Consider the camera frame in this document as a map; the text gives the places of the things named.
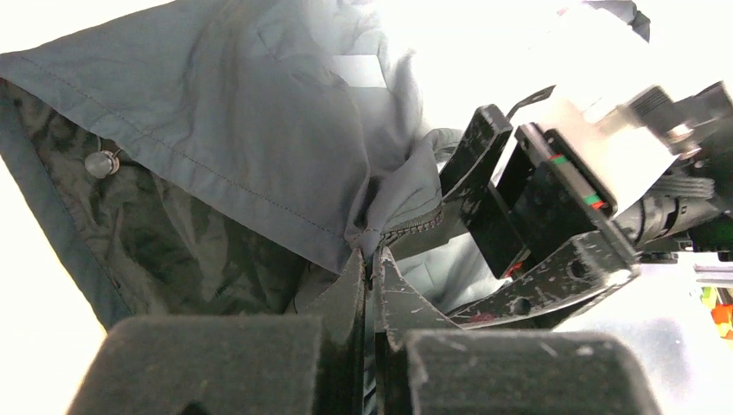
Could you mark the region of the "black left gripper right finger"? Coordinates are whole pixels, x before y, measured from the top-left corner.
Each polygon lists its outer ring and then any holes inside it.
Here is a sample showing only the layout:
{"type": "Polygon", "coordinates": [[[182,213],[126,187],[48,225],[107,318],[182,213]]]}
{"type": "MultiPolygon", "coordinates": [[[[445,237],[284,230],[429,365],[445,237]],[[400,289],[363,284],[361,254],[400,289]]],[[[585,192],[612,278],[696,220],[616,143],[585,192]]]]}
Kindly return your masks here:
{"type": "Polygon", "coordinates": [[[658,414],[629,348],[611,335],[464,330],[374,258],[379,414],[658,414]]]}

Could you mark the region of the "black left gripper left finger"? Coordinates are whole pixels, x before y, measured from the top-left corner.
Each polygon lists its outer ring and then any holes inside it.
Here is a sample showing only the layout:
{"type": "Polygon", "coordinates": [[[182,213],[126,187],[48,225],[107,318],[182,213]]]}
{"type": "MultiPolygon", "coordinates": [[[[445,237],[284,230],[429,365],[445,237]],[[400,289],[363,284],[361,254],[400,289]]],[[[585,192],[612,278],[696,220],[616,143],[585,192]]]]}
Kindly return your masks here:
{"type": "Polygon", "coordinates": [[[113,327],[72,414],[359,414],[365,266],[296,314],[146,316],[113,327]]]}

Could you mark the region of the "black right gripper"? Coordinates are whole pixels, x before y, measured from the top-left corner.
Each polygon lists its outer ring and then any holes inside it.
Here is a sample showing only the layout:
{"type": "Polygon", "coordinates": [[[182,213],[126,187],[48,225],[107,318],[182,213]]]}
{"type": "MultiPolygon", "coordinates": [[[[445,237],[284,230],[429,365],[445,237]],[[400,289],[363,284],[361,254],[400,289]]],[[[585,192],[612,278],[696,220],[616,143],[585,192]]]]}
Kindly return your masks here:
{"type": "Polygon", "coordinates": [[[520,144],[494,185],[512,132],[496,105],[477,109],[440,172],[440,220],[389,244],[394,258],[406,259],[469,233],[497,277],[519,262],[535,265],[489,297],[451,311],[449,319],[463,329],[527,328],[600,299],[640,270],[637,251],[603,210],[606,200],[535,124],[516,131],[520,144]]]}

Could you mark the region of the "grey gradient zip jacket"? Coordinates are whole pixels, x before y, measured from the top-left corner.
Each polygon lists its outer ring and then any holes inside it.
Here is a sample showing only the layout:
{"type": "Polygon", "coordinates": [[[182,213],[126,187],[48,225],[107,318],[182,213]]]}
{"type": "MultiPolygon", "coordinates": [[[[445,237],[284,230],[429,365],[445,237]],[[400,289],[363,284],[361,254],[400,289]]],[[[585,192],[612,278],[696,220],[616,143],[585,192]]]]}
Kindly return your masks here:
{"type": "Polygon", "coordinates": [[[299,311],[420,246],[513,54],[644,45],[632,1],[174,1],[1,57],[1,155],[98,320],[299,311]]]}

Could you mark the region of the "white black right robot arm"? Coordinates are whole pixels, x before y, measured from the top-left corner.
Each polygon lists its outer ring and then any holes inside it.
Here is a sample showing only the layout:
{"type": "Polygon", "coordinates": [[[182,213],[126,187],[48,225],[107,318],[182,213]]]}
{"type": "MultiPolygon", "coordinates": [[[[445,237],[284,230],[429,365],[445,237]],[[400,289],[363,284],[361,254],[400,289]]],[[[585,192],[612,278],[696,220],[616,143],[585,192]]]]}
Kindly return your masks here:
{"type": "Polygon", "coordinates": [[[639,271],[640,249],[722,214],[721,176],[665,173],[622,208],[570,146],[568,134],[513,127],[495,105],[475,111],[440,174],[443,220],[393,239],[398,259],[467,234],[497,278],[510,282],[443,313],[398,271],[381,288],[383,325],[409,329],[519,327],[577,310],[639,271]]]}

